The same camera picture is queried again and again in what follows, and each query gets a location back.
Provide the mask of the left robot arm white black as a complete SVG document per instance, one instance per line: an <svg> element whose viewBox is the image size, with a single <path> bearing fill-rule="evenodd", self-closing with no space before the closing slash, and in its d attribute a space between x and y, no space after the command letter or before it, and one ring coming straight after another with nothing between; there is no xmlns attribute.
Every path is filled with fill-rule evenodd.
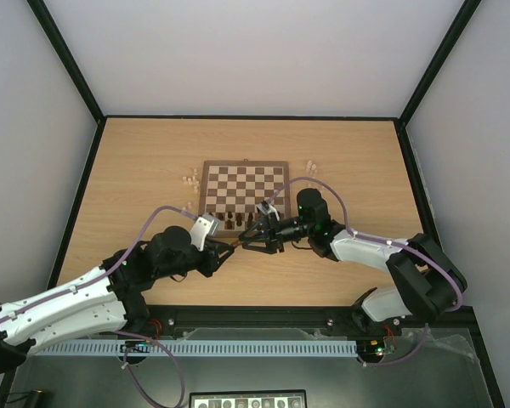
<svg viewBox="0 0 510 408"><path fill-rule="evenodd" d="M47 347L95 333L140 333L150 312L144 292L156 281L197 271L210 277L234 247L194 243L178 226L116 252L79 278L33 297L0 303L0 374Z"/></svg>

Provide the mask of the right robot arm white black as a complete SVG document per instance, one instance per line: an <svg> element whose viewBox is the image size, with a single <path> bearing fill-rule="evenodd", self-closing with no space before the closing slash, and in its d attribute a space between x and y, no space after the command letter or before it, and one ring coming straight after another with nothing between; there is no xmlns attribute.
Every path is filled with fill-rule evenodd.
<svg viewBox="0 0 510 408"><path fill-rule="evenodd" d="M392 286L370 289L353 305L351 319L361 332L374 332L384 321L401 316L432 323L460 308L467 281L430 236L390 240L362 234L332 219L326 201L313 188L297 194L297 209L296 217L282 218L263 201L258 220L239 236L241 246L275 254L283 252L286 243L305 239L321 258L388 273Z"/></svg>

